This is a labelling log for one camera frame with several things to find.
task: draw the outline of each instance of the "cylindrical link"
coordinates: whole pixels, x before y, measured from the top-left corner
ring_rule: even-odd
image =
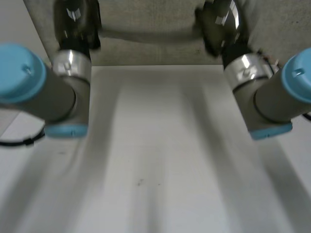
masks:
[[[286,122],[311,110],[311,49],[293,57],[255,95],[258,111],[274,122]]]
[[[45,134],[52,138],[84,137],[88,130],[90,85],[75,77],[64,77],[77,95],[76,105],[70,116],[58,123],[46,123]]]
[[[46,121],[59,121],[75,105],[74,90],[28,49],[0,46],[0,103]]]
[[[84,54],[61,50],[53,60],[53,71],[59,76],[74,76],[90,82],[92,63]]]
[[[41,91],[32,99],[19,103],[17,107],[45,121],[60,121],[71,113],[76,94],[72,87],[49,68],[45,69],[47,78]]]
[[[293,128],[290,121],[285,123],[271,122],[257,111],[253,101],[254,93],[266,82],[267,80],[265,79],[248,82],[234,93],[247,129],[254,140],[261,140],[287,133]]]
[[[258,78],[267,79],[260,58],[252,53],[245,54],[231,62],[225,68],[225,76],[233,91],[246,82]]]

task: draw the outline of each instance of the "white table surface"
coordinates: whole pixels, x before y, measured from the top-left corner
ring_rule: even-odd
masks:
[[[311,124],[253,142],[221,67],[95,67],[91,105],[86,139],[0,149],[0,233],[311,232]]]

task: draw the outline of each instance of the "metal band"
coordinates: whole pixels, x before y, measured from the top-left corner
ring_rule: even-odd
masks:
[[[226,67],[225,76],[234,90],[245,82],[266,76],[266,72],[257,55],[245,54]]]
[[[84,54],[61,50],[53,60],[53,71],[59,76],[75,76],[90,82],[92,63]]]

